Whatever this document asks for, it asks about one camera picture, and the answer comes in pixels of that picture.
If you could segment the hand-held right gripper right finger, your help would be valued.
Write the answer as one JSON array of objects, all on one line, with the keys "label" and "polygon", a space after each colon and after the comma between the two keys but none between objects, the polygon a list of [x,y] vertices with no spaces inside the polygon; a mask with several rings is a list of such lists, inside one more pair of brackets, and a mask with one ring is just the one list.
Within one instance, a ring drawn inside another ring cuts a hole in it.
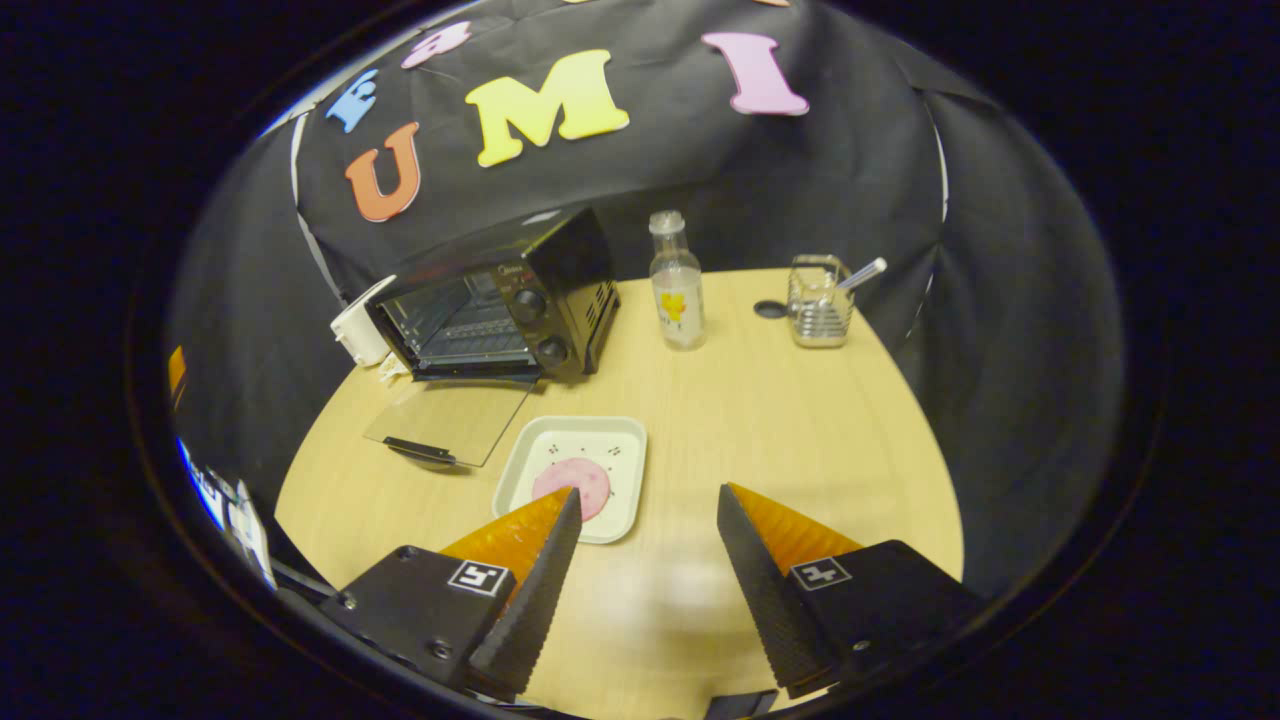
[{"label": "hand-held right gripper right finger", "polygon": [[777,684],[792,698],[899,678],[984,606],[910,544],[859,544],[735,483],[717,528]]}]

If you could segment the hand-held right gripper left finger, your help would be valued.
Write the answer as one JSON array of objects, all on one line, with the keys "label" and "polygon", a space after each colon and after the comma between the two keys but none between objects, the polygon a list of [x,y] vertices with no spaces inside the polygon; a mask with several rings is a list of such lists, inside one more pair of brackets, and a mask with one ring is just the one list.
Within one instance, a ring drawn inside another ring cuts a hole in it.
[{"label": "hand-held right gripper left finger", "polygon": [[390,551],[320,610],[420,676],[512,701],[541,655],[581,528],[580,491],[563,487],[442,552]]}]

